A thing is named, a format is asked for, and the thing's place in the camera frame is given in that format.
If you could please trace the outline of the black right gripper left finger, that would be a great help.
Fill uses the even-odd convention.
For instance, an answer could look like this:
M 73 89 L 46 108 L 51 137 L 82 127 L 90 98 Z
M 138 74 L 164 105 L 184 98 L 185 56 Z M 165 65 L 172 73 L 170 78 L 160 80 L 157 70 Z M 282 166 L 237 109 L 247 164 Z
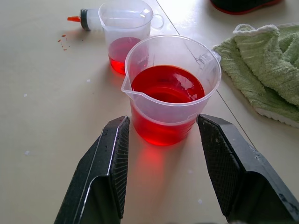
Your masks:
M 128 177 L 129 116 L 109 121 L 80 159 L 54 224 L 121 224 Z

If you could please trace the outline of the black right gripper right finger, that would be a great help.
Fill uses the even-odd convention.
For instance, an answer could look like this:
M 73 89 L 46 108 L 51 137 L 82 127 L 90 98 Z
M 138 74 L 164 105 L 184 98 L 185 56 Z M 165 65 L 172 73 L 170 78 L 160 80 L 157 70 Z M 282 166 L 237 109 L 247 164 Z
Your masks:
M 230 122 L 197 116 L 206 166 L 228 224 L 299 224 L 299 201 Z

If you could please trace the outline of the beaker with red liquid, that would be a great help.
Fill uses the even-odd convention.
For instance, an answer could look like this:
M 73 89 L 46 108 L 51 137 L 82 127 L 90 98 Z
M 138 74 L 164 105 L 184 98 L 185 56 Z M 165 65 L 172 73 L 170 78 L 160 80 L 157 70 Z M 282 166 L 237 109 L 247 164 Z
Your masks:
M 184 140 L 220 84 L 220 61 L 215 51 L 180 35 L 137 43 L 126 57 L 121 87 L 137 133 L 159 146 Z
M 111 67 L 125 74 L 125 60 L 129 51 L 150 36 L 151 28 L 161 29 L 164 18 L 155 14 L 142 0 L 112 0 L 98 9 L 104 31 Z

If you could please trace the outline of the green terry cloth towel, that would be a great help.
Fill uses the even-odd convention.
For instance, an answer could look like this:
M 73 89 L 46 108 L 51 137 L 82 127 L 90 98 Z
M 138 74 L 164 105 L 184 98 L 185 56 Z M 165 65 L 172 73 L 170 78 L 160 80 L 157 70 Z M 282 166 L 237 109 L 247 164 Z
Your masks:
M 239 24 L 213 50 L 257 113 L 299 128 L 299 23 Z

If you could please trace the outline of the squeeze bottle with orange tip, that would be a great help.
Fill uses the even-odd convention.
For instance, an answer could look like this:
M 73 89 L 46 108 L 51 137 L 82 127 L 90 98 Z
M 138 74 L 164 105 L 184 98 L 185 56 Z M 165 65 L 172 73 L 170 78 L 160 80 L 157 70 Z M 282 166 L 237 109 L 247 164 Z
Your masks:
M 83 8 L 79 12 L 79 16 L 69 16 L 67 21 L 79 22 L 85 31 L 100 31 L 102 24 L 99 17 L 99 9 Z

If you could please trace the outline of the black object with red rim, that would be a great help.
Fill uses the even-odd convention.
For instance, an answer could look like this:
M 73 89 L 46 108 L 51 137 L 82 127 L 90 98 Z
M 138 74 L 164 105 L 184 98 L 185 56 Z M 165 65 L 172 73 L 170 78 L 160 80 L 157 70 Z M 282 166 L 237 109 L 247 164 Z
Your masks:
M 231 15 L 248 14 L 263 7 L 269 7 L 283 0 L 210 0 L 217 10 Z

